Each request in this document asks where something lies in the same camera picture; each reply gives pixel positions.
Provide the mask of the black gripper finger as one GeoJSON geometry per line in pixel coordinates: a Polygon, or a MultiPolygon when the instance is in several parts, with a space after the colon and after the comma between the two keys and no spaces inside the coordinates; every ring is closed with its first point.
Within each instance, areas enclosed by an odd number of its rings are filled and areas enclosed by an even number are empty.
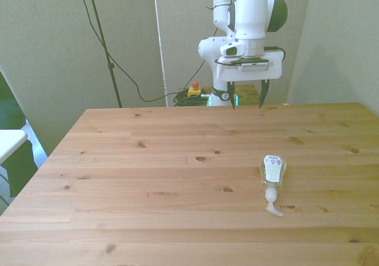
{"type": "Polygon", "coordinates": [[[261,80],[261,93],[259,94],[259,108],[263,106],[268,90],[269,90],[269,80],[261,80]]]}
{"type": "Polygon", "coordinates": [[[230,103],[233,109],[235,109],[235,83],[234,82],[227,83],[227,93],[229,95],[230,103]]]}

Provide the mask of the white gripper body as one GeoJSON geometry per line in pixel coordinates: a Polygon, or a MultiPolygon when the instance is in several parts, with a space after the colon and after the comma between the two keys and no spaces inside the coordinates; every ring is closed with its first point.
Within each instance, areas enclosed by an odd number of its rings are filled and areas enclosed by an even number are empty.
{"type": "Polygon", "coordinates": [[[282,75],[282,51],[266,51],[253,59],[220,57],[215,60],[216,78],[220,82],[278,79],[282,75]]]}

